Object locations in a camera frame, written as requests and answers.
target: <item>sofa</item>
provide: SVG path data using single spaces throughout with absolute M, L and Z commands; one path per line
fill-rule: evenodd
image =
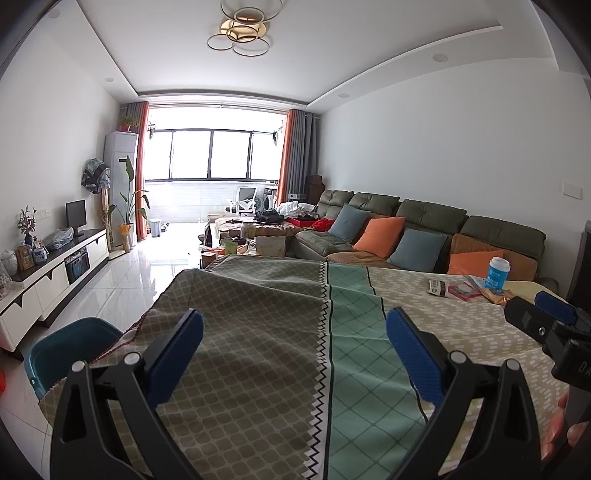
M 308 260 L 330 261 L 368 267 L 397 268 L 386 258 L 356 251 L 353 245 L 363 235 L 367 222 L 386 216 L 405 217 L 404 228 L 439 233 L 446 240 L 433 268 L 447 273 L 450 254 L 503 249 L 512 265 L 509 280 L 536 281 L 556 292 L 558 284 L 539 277 L 539 262 L 544 254 L 544 232 L 534 228 L 483 216 L 468 216 L 467 211 L 437 203 L 344 190 L 325 190 L 317 205 L 321 218 L 336 219 L 345 203 L 370 212 L 356 238 L 347 243 L 328 232 L 305 230 L 295 235 L 290 255 Z

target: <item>recessed downlight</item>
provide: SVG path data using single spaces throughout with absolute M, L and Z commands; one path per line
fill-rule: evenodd
M 439 63 L 442 63 L 444 61 L 447 61 L 447 55 L 444 55 L 443 53 L 436 53 L 433 56 L 433 60 L 438 61 Z

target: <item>patterned tablecloth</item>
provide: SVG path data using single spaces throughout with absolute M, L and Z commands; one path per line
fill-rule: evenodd
M 304 260 L 229 256 L 185 270 L 96 365 L 144 351 L 188 308 L 205 336 L 157 412 L 205 480 L 386 480 L 424 430 L 408 375 L 385 333 L 402 306 L 422 330 L 472 361 L 520 361 L 543 430 L 565 389 L 552 361 L 483 298 L 434 297 L 428 278 Z M 53 422 L 63 381 L 41 400 Z M 132 464 L 146 471 L 118 403 L 111 409 Z M 446 468 L 474 427 L 474 402 Z
M 244 217 L 222 217 L 216 219 L 216 229 L 219 232 L 220 238 L 227 236 L 240 235 L 241 223 L 235 223 L 236 220 L 242 220 Z M 261 223 L 254 223 L 255 236 L 295 236 L 297 233 L 304 230 L 289 222 L 281 222 L 279 225 L 263 225 Z

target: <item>ring chandelier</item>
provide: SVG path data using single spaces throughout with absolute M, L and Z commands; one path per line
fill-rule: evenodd
M 263 37 L 267 22 L 283 10 L 283 0 L 258 0 L 258 7 L 231 5 L 240 0 L 221 0 L 220 9 L 226 17 L 219 33 L 207 39 L 207 46 L 215 51 L 232 50 L 241 57 L 262 57 L 269 52 L 270 43 Z

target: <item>white tile floor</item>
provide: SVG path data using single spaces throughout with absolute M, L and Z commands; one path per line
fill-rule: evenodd
M 197 236 L 204 229 L 205 223 L 171 224 L 161 237 L 149 236 L 131 253 L 107 263 L 49 329 L 35 326 L 29 331 L 20 344 L 23 354 L 40 338 L 84 317 L 100 317 L 127 330 L 175 275 L 185 268 L 199 267 Z M 0 417 L 29 463 L 47 480 L 51 427 L 39 409 L 23 364 L 0 353 L 0 367 L 7 378 L 6 391 L 0 397 Z

